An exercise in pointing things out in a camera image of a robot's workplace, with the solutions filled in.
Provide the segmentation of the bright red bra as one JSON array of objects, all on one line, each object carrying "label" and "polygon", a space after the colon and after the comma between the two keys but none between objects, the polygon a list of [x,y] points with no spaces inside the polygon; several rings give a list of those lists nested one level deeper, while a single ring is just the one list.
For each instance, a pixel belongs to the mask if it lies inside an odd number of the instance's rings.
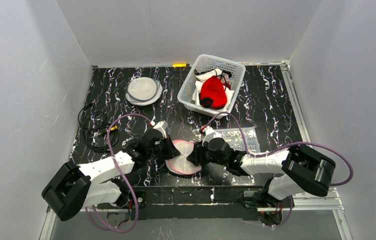
[{"label": "bright red bra", "polygon": [[207,79],[199,92],[199,103],[204,108],[219,110],[228,102],[224,85],[217,76]]}]

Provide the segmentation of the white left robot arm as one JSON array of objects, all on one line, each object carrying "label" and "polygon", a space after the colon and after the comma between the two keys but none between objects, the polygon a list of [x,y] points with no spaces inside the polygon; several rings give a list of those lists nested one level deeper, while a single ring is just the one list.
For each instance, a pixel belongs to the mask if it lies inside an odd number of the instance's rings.
[{"label": "white left robot arm", "polygon": [[61,221],[73,218],[92,205],[116,203],[129,187],[114,179],[139,169],[152,157],[170,160],[181,155],[169,135],[149,129],[141,140],[112,156],[83,164],[64,163],[52,177],[41,196]]}]

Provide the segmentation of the white mesh bag pink trim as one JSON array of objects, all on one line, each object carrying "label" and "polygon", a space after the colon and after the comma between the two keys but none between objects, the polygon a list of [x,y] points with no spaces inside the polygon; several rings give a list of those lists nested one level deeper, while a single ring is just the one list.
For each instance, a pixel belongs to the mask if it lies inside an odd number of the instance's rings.
[{"label": "white mesh bag pink trim", "polygon": [[196,166],[187,160],[187,157],[192,153],[194,144],[185,140],[176,139],[172,141],[173,145],[180,152],[179,156],[165,161],[168,170],[177,175],[193,175],[202,170],[202,167]]}]

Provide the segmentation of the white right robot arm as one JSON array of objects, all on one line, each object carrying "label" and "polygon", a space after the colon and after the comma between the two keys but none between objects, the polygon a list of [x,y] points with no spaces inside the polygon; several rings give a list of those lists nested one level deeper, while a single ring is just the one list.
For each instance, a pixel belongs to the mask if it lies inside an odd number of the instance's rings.
[{"label": "white right robot arm", "polygon": [[265,184],[262,197],[278,201],[304,192],[327,196],[336,168],[331,158],[305,144],[253,156],[231,148],[221,137],[195,143],[187,160],[195,166],[222,165],[235,176],[277,174]]}]

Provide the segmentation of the white mesh bag blue trim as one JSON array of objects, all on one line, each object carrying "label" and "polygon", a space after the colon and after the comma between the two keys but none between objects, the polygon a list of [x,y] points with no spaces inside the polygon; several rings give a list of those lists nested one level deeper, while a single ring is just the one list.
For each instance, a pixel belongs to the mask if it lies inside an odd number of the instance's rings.
[{"label": "white mesh bag blue trim", "polygon": [[155,103],[163,92],[163,87],[156,79],[138,77],[126,86],[125,97],[135,106],[148,106]]}]

